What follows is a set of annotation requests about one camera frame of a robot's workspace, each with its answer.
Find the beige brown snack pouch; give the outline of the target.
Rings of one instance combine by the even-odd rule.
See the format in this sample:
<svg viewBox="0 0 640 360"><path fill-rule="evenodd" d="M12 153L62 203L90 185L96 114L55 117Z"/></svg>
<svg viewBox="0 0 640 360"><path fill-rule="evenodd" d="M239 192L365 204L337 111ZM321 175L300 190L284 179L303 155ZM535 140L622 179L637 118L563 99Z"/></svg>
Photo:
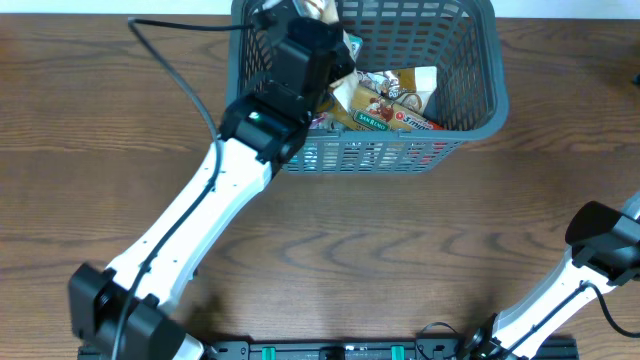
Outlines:
<svg viewBox="0 0 640 360"><path fill-rule="evenodd" d="M423 66L385 71L389 98L399 105L423 113L437 88L438 68Z"/></svg>

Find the San Remo pasta packet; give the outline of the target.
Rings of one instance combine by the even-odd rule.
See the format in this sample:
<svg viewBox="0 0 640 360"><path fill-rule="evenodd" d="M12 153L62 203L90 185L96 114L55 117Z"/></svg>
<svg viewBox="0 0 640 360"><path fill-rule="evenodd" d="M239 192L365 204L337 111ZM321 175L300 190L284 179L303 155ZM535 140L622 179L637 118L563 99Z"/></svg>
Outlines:
<svg viewBox="0 0 640 360"><path fill-rule="evenodd" d="M442 130L438 124L362 86L356 88L349 111L336 104L323 116L337 122L338 127L354 131Z"/></svg>

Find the beige snack bag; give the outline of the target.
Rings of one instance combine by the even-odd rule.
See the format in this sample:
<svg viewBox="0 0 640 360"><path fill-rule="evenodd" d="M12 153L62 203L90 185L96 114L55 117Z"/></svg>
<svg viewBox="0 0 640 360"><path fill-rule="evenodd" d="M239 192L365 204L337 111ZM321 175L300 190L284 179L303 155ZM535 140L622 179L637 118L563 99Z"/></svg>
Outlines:
<svg viewBox="0 0 640 360"><path fill-rule="evenodd" d="M397 78L392 71L357 72L359 84L390 99L398 96Z"/></svg>
<svg viewBox="0 0 640 360"><path fill-rule="evenodd" d="M341 24L335 0L300 0L299 3L302 5L306 17L320 20L326 24ZM358 86L358 77L355 68L356 55L353 50L353 42L346 31L343 32L343 43L351 60L348 64L349 72L346 75L340 75L330 85L330 88L342 108L345 111L349 111Z"/></svg>

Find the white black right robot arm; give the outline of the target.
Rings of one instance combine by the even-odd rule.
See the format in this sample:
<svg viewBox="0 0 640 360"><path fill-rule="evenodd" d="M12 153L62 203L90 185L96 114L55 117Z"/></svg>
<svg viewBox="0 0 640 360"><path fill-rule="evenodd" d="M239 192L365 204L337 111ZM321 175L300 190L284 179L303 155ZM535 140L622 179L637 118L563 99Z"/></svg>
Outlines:
<svg viewBox="0 0 640 360"><path fill-rule="evenodd" d="M620 210L586 203L568 225L565 242L560 262L523 299L479 328L461 357L532 359L555 330L594 299L617 333L639 337L613 320L604 300L639 279L639 196Z"/></svg>

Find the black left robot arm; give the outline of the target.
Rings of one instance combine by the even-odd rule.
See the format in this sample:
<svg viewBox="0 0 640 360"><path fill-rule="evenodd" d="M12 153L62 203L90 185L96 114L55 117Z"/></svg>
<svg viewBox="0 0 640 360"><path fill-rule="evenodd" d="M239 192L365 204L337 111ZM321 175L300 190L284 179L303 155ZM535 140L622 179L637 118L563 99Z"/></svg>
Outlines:
<svg viewBox="0 0 640 360"><path fill-rule="evenodd" d="M237 213L304 145L331 90L348 102L355 58L332 1L264 1L248 31L271 65L211 124L199 169L158 220L104 270L68 283L71 329L103 359L212 359L215 349L171 317L204 256Z"/></svg>

